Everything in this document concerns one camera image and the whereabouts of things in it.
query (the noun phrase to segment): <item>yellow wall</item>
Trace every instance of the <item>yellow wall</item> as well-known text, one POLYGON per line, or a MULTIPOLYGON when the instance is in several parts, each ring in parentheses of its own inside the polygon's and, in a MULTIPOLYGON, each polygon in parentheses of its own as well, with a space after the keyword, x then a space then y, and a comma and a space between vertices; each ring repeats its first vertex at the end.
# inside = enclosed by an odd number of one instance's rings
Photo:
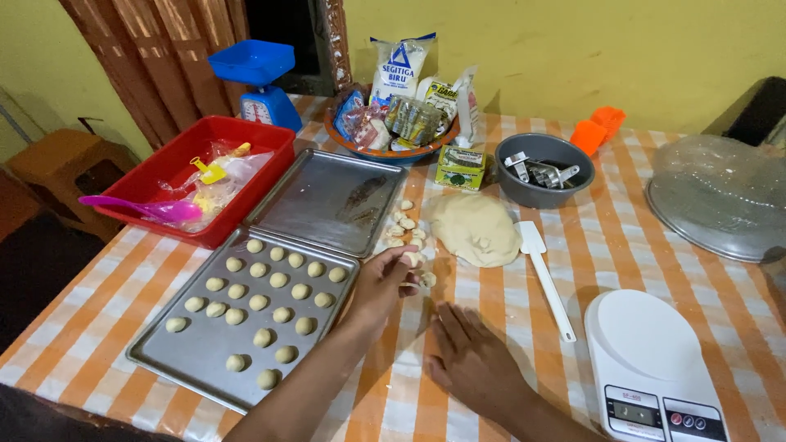
POLYGON ((488 112, 576 121, 613 105, 627 127, 693 133, 757 80, 786 76, 784 0, 343 3, 355 81, 373 80, 370 36, 436 31, 440 76, 479 64, 488 112))
MULTIPOLYGON (((142 159, 152 152, 57 0, 0 2, 0 88, 0 103, 34 140, 61 127, 84 130, 77 118, 87 116, 104 120, 90 122, 96 134, 142 159)), ((0 117, 0 161, 25 146, 0 117)))

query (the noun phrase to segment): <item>plastic stool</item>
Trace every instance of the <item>plastic stool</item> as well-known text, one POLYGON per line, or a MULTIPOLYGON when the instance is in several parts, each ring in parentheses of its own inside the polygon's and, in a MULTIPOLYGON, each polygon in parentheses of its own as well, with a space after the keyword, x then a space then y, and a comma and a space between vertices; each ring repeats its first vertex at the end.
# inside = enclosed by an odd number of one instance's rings
POLYGON ((86 132, 58 129, 6 165, 66 226, 104 242, 117 235, 122 226, 119 221, 80 204, 77 198, 102 193, 136 166, 125 146, 86 132))

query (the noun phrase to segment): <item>metal baking tray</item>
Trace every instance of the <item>metal baking tray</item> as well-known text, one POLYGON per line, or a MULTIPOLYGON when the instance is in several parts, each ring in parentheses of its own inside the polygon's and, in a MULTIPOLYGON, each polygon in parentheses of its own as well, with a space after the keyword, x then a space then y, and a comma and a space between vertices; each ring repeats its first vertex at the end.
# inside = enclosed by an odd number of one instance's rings
POLYGON ((297 363, 330 330, 352 282, 360 268, 357 259, 349 256, 315 248, 275 234, 238 227, 221 248, 213 252, 191 279, 180 288, 161 312, 145 327, 126 350, 126 357, 144 368, 151 370, 177 384, 212 399, 225 407, 245 414, 268 393, 256 384, 262 370, 279 370, 279 381, 289 374, 297 363), (259 253, 250 253, 245 248, 249 239, 264 242, 259 253), (287 251, 284 259, 273 261, 270 250, 280 246, 287 251), (303 255, 302 266, 292 268, 287 257, 290 252, 303 255), (244 261, 238 272, 226 269, 226 259, 235 256, 244 261), (320 261, 325 265, 325 273, 317 278, 308 276, 308 264, 320 261), (269 271, 261 278, 252 277, 248 269, 255 263, 266 263, 269 271), (334 267, 347 269, 347 278, 340 283, 331 282, 328 272, 334 267), (270 276, 280 271, 289 276, 288 283, 280 289, 270 286, 270 276), (208 278, 223 278, 224 288, 211 292, 205 288, 208 278), (292 286, 298 282, 311 287, 310 295, 303 300, 292 297, 292 286), (248 287, 242 298, 234 300, 227 294, 230 285, 244 284, 248 287), (320 308, 314 304, 314 296, 320 292, 331 293, 335 302, 330 308, 320 308), (261 311, 253 311, 248 300, 255 294, 266 295, 270 302, 261 311), (206 297, 210 301, 223 302, 230 308, 242 308, 246 319, 236 326, 226 323, 225 316, 208 318, 205 309, 197 312, 187 311, 184 303, 190 297, 206 297), (279 307, 294 310, 289 322, 279 324, 273 320, 273 311, 279 307), (187 318, 189 325, 181 332, 168 333, 164 328, 167 319, 187 318), (295 322, 307 316, 317 320, 313 333, 300 336, 295 333, 295 322), (254 333, 260 328, 270 328, 276 339, 266 348, 253 344, 254 333), (290 363, 276 362, 274 353, 283 345, 297 347, 297 358, 290 363), (226 359, 232 354, 243 355, 246 368, 238 373, 226 369, 226 359))
POLYGON ((305 149, 246 217, 246 226, 365 258, 407 170, 305 149))

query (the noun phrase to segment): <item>blue triangle logo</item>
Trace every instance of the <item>blue triangle logo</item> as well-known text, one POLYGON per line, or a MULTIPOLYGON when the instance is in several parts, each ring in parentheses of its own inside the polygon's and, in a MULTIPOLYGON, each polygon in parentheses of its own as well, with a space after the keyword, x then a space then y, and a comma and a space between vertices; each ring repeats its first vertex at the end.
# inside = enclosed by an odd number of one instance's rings
POLYGON ((399 48, 395 50, 393 55, 391 55, 391 59, 388 64, 393 64, 394 66, 399 66, 400 68, 407 68, 411 69, 410 66, 410 59, 406 56, 406 50, 404 49, 404 43, 399 45, 399 48))

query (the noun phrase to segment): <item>table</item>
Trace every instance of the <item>table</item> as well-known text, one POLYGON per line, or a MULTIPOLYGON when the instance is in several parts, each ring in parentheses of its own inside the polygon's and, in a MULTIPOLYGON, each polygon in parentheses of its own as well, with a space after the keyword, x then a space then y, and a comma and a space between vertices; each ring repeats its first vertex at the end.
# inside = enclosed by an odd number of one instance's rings
MULTIPOLYGON (((329 99, 293 96, 304 116, 295 149, 343 151, 322 126, 329 99)), ((569 138, 571 124, 482 115, 487 152, 520 132, 569 138)), ((404 300, 381 339, 332 403, 314 440, 496 441, 510 435, 479 420, 421 372, 436 352, 424 333, 433 300, 478 308, 507 340, 527 380, 574 419, 597 427, 597 398, 582 318, 609 289, 644 290, 672 303, 692 324, 735 441, 786 440, 786 327, 755 265, 690 245, 649 211, 642 188, 655 149, 678 135, 621 130, 595 157, 588 190, 558 210, 537 211, 500 197, 510 213, 534 220, 578 341, 565 344, 531 263, 479 269, 456 260, 434 238, 425 254, 439 284, 404 300)), ((435 157, 415 164, 402 192, 422 201, 454 192, 433 182, 435 157)), ((380 243, 376 251, 384 247, 380 243)), ((124 349, 209 256, 210 251, 125 228, 0 356, 0 382, 49 400, 185 440, 218 441, 240 415, 129 363, 124 349)))

